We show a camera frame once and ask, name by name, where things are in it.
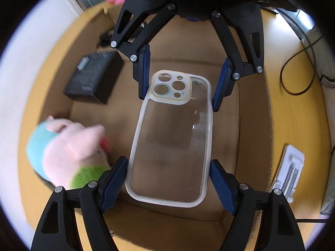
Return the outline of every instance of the black box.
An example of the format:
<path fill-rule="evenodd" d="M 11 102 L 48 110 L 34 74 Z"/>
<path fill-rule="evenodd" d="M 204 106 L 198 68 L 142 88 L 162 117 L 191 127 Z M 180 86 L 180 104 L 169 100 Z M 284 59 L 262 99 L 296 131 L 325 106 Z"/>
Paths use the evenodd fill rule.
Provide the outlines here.
<path fill-rule="evenodd" d="M 77 101 L 107 104 L 124 65 L 117 51 L 82 58 L 64 94 Z"/>

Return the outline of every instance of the white wall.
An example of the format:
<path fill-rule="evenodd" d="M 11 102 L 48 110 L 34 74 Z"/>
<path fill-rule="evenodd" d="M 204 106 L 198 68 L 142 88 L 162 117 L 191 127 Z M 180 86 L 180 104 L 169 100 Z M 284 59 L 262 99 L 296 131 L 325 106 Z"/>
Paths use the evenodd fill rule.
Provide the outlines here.
<path fill-rule="evenodd" d="M 0 203 L 29 248 L 34 231 L 24 214 L 17 170 L 22 116 L 44 60 L 81 12 L 75 0 L 41 0 L 16 30 L 0 60 Z"/>

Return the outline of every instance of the phone case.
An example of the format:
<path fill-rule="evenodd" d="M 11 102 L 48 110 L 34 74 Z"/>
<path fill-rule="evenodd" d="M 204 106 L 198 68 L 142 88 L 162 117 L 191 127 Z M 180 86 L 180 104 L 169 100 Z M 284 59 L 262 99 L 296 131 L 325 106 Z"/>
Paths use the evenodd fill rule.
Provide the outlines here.
<path fill-rule="evenodd" d="M 207 192 L 212 147 L 211 85 L 201 76 L 152 76 L 131 148 L 126 189 L 136 200 L 194 207 Z"/>

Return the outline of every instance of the white packaging insert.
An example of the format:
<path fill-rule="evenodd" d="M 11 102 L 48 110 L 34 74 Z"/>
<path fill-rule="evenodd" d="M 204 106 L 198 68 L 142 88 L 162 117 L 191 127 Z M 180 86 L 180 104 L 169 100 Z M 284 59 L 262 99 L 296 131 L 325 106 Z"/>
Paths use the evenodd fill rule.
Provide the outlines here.
<path fill-rule="evenodd" d="M 130 196 L 176 207 L 203 201 L 212 148 L 211 95 L 201 76 L 170 70 L 152 76 L 129 157 Z"/>
<path fill-rule="evenodd" d="M 304 160 L 304 154 L 297 148 L 292 145 L 285 146 L 271 190 L 281 189 L 289 203 L 293 202 L 293 193 L 298 184 Z"/>

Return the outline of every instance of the teal plush fabric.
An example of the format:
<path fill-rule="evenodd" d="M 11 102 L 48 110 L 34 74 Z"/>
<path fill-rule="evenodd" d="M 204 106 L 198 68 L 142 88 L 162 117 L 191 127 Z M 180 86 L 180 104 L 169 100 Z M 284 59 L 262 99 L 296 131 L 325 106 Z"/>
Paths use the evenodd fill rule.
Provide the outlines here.
<path fill-rule="evenodd" d="M 46 130 L 46 124 L 48 121 L 44 121 L 40 123 L 34 132 L 31 134 L 27 147 L 26 154 L 32 168 L 45 180 L 49 181 L 46 176 L 42 160 L 44 149 L 48 145 L 48 143 L 55 138 L 59 133 L 51 132 Z"/>

